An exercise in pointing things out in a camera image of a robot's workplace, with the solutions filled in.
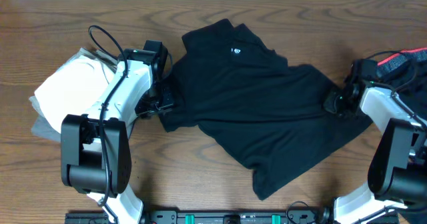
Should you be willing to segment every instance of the wooden table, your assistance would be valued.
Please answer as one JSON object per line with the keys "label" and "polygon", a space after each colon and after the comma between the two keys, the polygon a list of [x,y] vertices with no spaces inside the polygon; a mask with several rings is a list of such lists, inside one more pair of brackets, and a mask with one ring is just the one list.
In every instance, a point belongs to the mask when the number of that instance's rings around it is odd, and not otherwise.
{"label": "wooden table", "polygon": [[[123,47],[162,40],[178,60],[184,33],[228,18],[245,23],[290,65],[310,63],[341,83],[353,59],[426,46],[426,8],[427,0],[2,0],[0,222],[61,223],[68,211],[98,210],[62,184],[59,144],[32,136],[37,113],[28,101],[80,47],[91,46],[91,24]],[[284,209],[297,200],[322,205],[366,181],[379,140],[372,126],[259,201],[251,171],[197,127],[166,133],[158,118],[139,120],[130,141],[130,183],[147,204],[181,210]]]}

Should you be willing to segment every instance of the black cable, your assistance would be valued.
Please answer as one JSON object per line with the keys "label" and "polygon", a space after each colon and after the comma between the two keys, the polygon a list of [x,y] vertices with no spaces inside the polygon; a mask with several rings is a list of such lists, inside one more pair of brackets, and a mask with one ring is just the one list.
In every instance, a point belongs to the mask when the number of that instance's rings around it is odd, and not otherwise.
{"label": "black cable", "polygon": [[108,154],[107,154],[107,145],[105,144],[105,131],[104,131],[104,126],[103,126],[104,113],[105,113],[105,110],[107,109],[109,100],[111,99],[111,97],[113,96],[113,94],[115,93],[115,91],[117,90],[117,88],[119,88],[119,86],[123,82],[123,80],[127,77],[128,65],[127,65],[127,58],[125,56],[125,53],[123,52],[123,49],[120,47],[119,43],[114,39],[114,37],[112,37],[106,30],[102,29],[100,26],[92,25],[88,29],[89,36],[92,38],[93,42],[101,50],[103,50],[104,52],[106,52],[107,54],[109,54],[93,38],[93,36],[91,34],[93,28],[102,31],[104,34],[106,34],[114,42],[114,44],[119,49],[120,54],[123,57],[123,61],[125,63],[125,69],[123,70],[123,75],[120,77],[120,79],[117,82],[117,84],[115,84],[115,86],[113,87],[113,89],[110,91],[110,93],[108,94],[107,98],[105,98],[105,101],[101,104],[101,113],[99,114],[99,139],[101,140],[102,157],[104,159],[104,164],[105,164],[105,195],[104,195],[104,198],[102,198],[99,201],[98,205],[100,207],[103,207],[107,203],[107,200],[108,200],[108,197],[109,197],[109,192],[110,192],[110,186],[111,186],[111,183],[110,183],[110,175],[111,175],[111,173],[110,173],[110,168],[109,168],[109,161],[108,161]]}
{"label": "black cable", "polygon": [[[98,48],[100,48],[105,54],[107,54],[107,55],[109,55],[111,58],[113,58],[113,59],[115,59],[115,60],[117,60],[117,57],[115,56],[115,55],[112,55],[111,53],[109,53],[108,51],[106,51],[96,40],[95,40],[95,38],[93,38],[93,35],[92,35],[92,27],[94,27],[94,28],[96,28],[96,29],[98,29],[98,30],[101,30],[102,32],[104,32],[105,34],[107,34],[107,36],[111,39],[111,38],[113,38],[110,34],[108,34],[108,32],[107,31],[105,31],[104,29],[102,29],[101,27],[99,27],[99,26],[97,26],[97,25],[92,25],[92,26],[90,26],[89,27],[89,36],[91,37],[91,39],[92,39],[92,41],[95,43],[95,45],[98,47]],[[112,41],[114,42],[114,44],[116,44],[117,43],[117,41],[115,41],[115,39],[113,38],[112,39]]]}
{"label": "black cable", "polygon": [[113,210],[111,210],[111,208],[107,204],[105,204],[104,207],[105,207],[105,212],[113,217],[113,223],[119,223],[118,222],[119,217],[113,212]]}
{"label": "black cable", "polygon": [[[294,220],[292,220],[291,218],[289,218],[289,210],[291,209],[291,207],[292,207],[293,205],[295,205],[295,204],[297,204],[297,203],[304,204],[306,207],[309,207],[309,208],[310,208],[310,206],[309,206],[307,203],[303,202],[303,201],[295,201],[295,202],[293,202],[293,203],[288,207],[288,209],[286,210],[286,218],[288,219],[288,222],[290,222],[290,223],[292,223],[292,224],[297,224],[297,223],[296,223]],[[309,222],[309,223],[307,223],[307,224],[313,224],[313,223],[315,223],[315,222],[316,222],[316,219],[317,219],[317,214],[316,214],[316,213],[314,213],[314,211],[312,211],[312,210],[310,210],[310,211],[314,214],[314,221]]]}
{"label": "black cable", "polygon": [[371,55],[371,56],[369,56],[369,57],[367,57],[365,59],[371,59],[371,58],[376,57],[378,55],[383,55],[383,54],[387,54],[387,53],[401,54],[401,55],[407,57],[406,53],[404,53],[404,52],[391,50],[391,51],[380,51],[379,53],[375,53],[375,54],[373,54],[373,55]]}
{"label": "black cable", "polygon": [[399,213],[422,213],[422,212],[427,211],[427,207],[423,207],[423,208],[419,208],[419,209],[405,209],[405,208],[400,208],[400,207],[388,206],[388,207],[384,207],[383,209],[381,209],[379,211],[374,212],[371,215],[368,215],[362,219],[359,219],[357,222],[355,222],[353,224],[361,224],[364,221],[369,221],[371,219],[375,219],[383,213],[387,214],[389,211],[397,211]]}
{"label": "black cable", "polygon": [[407,82],[405,82],[404,84],[402,84],[396,88],[394,88],[393,86],[391,86],[389,84],[378,83],[378,82],[374,82],[374,81],[371,81],[371,84],[379,86],[379,87],[385,87],[385,88],[390,89],[392,91],[390,96],[393,99],[393,101],[396,104],[398,104],[398,106],[400,108],[402,108],[411,118],[413,118],[415,121],[417,121],[422,126],[423,130],[427,131],[427,125],[418,117],[418,115],[415,112],[413,112],[409,108],[407,108],[405,106],[405,104],[403,104],[403,102],[398,99],[398,96],[397,96],[397,92],[407,88],[409,86],[409,84],[411,84],[415,80],[415,78],[417,77],[418,66],[416,64],[416,60],[414,60],[413,57],[410,57],[407,53],[403,53],[401,51],[382,51],[382,52],[371,55],[367,59],[370,59],[370,58],[373,58],[377,55],[381,55],[381,54],[385,54],[385,53],[398,53],[398,54],[403,55],[408,61],[410,61],[410,66],[412,66],[412,68],[414,68],[414,74],[412,74],[411,79],[409,79]]}

